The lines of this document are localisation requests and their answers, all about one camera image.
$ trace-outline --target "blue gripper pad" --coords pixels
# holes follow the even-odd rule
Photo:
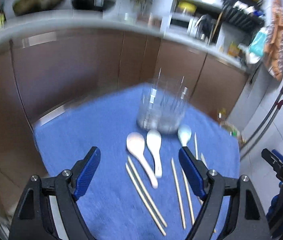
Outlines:
[[[199,171],[195,167],[193,161],[188,156],[187,152],[184,148],[180,148],[178,153],[179,162],[186,174],[186,177],[188,179],[189,185],[192,188],[193,193],[200,197],[201,200],[205,200],[207,197],[207,194],[204,190],[204,182],[203,178],[200,175]]]
[[[281,160],[281,162],[283,163],[283,155],[281,155],[277,150],[273,149],[272,153],[274,153],[274,155],[279,158]]]
[[[100,150],[97,147],[92,147],[85,159],[81,162],[86,162],[83,165],[82,170],[77,176],[76,187],[73,192],[73,197],[78,200],[81,196],[86,194],[88,186],[97,170],[100,162]]]

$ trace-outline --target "plastic bag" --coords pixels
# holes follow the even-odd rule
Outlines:
[[[265,27],[261,28],[256,34],[253,42],[249,46],[249,52],[254,53],[258,57],[264,55],[264,45],[267,38],[267,29]]]

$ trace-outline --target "wooden skewer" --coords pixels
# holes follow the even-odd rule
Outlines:
[[[196,136],[196,133],[194,135],[194,143],[195,143],[195,159],[198,160],[198,148],[197,148],[197,136]]]
[[[219,16],[218,16],[218,19],[217,19],[217,22],[216,22],[216,25],[215,25],[215,28],[214,28],[214,31],[213,31],[211,40],[213,40],[213,38],[214,38],[215,32],[216,32],[216,30],[217,30],[217,27],[218,27],[219,21],[221,20],[221,17],[222,17],[222,15],[223,15],[223,12],[224,12],[224,11],[222,11],[222,12],[219,14]]]
[[[134,186],[135,186],[135,188],[136,188],[136,190],[137,190],[141,200],[144,202],[146,208],[148,209],[149,213],[151,214],[154,222],[156,223],[157,227],[159,228],[159,230],[161,231],[163,236],[166,236],[166,232],[164,231],[163,227],[161,226],[160,222],[158,221],[157,217],[155,216],[154,212],[152,211],[152,208],[149,206],[145,196],[143,195],[142,191],[140,190],[140,188],[139,188],[139,186],[138,186],[138,184],[137,184],[133,174],[131,173],[130,168],[128,167],[128,164],[126,163],[125,166],[126,166],[126,170],[128,172],[128,175],[129,175],[132,183],[134,184]]]
[[[206,163],[206,160],[204,158],[203,153],[200,154],[200,159],[203,162],[203,164],[205,164],[206,168],[208,169],[207,163]],[[198,197],[198,201],[200,202],[201,205],[203,205],[203,201],[199,197]]]
[[[186,174],[185,174],[183,169],[182,169],[182,174],[183,174],[183,179],[184,179],[185,188],[186,188],[186,195],[187,195],[187,199],[188,199],[189,211],[191,213],[191,221],[192,221],[192,225],[193,225],[195,223],[193,204],[192,204],[191,195],[189,193],[188,181],[187,181]]]
[[[182,196],[181,196],[181,192],[179,190],[179,183],[178,183],[178,179],[177,179],[176,168],[175,168],[175,164],[174,164],[174,159],[173,158],[171,160],[171,165],[172,165],[173,175],[174,175],[174,180],[175,180],[175,185],[176,185],[177,197],[178,197],[178,202],[179,202],[179,209],[181,211],[183,229],[186,229],[184,208],[183,208],[183,203],[182,203]]]
[[[206,160],[205,160],[204,155],[202,153],[200,154],[200,159],[205,164],[206,168],[208,169]]]
[[[135,165],[134,163],[132,162],[131,158],[128,156],[128,163],[130,164],[131,166],[131,169],[132,169],[132,172],[134,173],[135,177],[137,178],[137,181],[139,182],[140,186],[141,186],[141,189],[142,191],[144,192],[144,194],[146,195],[148,201],[150,202],[150,204],[152,205],[155,213],[157,214],[157,216],[159,217],[160,221],[162,222],[162,224],[164,225],[164,227],[167,227],[167,223],[166,221],[164,220],[164,218],[162,217],[162,215],[160,214],[158,208],[156,207],[154,201],[152,200],[152,197],[149,195],[142,179],[140,178],[136,168],[135,168]]]

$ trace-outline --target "table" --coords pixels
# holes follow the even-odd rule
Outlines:
[[[181,147],[177,135],[162,136],[160,150],[163,176],[158,188],[153,189],[139,162],[131,156],[146,188],[166,220],[167,236],[164,237],[148,210],[142,203],[125,169],[128,150],[126,137],[140,132],[146,139],[147,132],[136,123],[142,85],[85,102],[69,109],[42,126],[34,128],[34,139],[50,176],[70,169],[77,160],[84,158],[92,146],[101,151],[101,161],[85,196],[77,202],[81,214],[93,236],[97,239],[185,239],[191,229],[188,202],[178,161]],[[238,143],[209,117],[189,106],[184,124],[192,129],[188,143],[194,152],[193,135],[197,134],[198,150],[203,153],[208,168],[223,176],[238,178],[240,156]],[[145,147],[144,155],[154,169],[152,156]],[[183,200],[186,230],[182,228],[175,182],[171,169],[174,158]],[[191,192],[193,210],[197,216],[200,204]],[[224,197],[216,225],[221,232],[228,208]]]

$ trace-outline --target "yellow container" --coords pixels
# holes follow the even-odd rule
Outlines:
[[[189,2],[182,2],[182,1],[178,3],[177,7],[180,10],[187,12],[187,13],[191,13],[191,14],[193,14],[197,9],[196,5],[189,3]]]

